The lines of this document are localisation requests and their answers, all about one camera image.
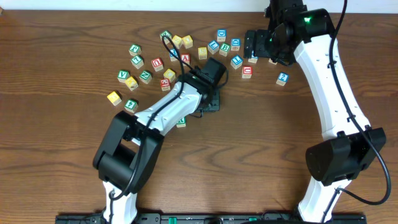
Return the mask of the green R block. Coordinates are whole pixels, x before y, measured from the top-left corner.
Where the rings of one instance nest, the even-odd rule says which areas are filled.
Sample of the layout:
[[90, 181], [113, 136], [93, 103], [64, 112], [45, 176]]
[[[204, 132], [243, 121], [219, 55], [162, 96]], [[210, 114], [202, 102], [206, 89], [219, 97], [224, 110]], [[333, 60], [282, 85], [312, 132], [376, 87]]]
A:
[[186, 125], [187, 125], [186, 117], [183, 117], [181, 120], [179, 120], [179, 121], [177, 122], [176, 127], [178, 127], [178, 128], [183, 128], [183, 127], [185, 127]]

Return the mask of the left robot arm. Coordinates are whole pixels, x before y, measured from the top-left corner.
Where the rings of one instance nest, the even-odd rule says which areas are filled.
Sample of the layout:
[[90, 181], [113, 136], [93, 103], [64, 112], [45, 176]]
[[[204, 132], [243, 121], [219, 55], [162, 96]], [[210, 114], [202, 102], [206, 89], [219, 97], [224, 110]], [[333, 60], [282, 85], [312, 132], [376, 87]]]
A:
[[104, 223], [135, 220], [137, 193], [153, 173], [165, 135], [198, 107], [210, 104], [222, 76], [185, 73], [148, 109], [133, 116], [122, 111], [112, 119], [93, 159], [106, 189]]

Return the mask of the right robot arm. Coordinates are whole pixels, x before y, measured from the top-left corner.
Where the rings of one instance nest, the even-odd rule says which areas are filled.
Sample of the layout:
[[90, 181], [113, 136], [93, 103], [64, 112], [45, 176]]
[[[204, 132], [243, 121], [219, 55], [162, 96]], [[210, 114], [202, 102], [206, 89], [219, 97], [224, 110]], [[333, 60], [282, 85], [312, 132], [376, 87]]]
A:
[[271, 1], [266, 30], [249, 30], [244, 57], [300, 65], [310, 86], [323, 141], [305, 154], [310, 183], [297, 206], [302, 223], [328, 223], [340, 194], [386, 143], [382, 128], [372, 128], [361, 111], [341, 63], [334, 25], [325, 9], [309, 10], [302, 1]]

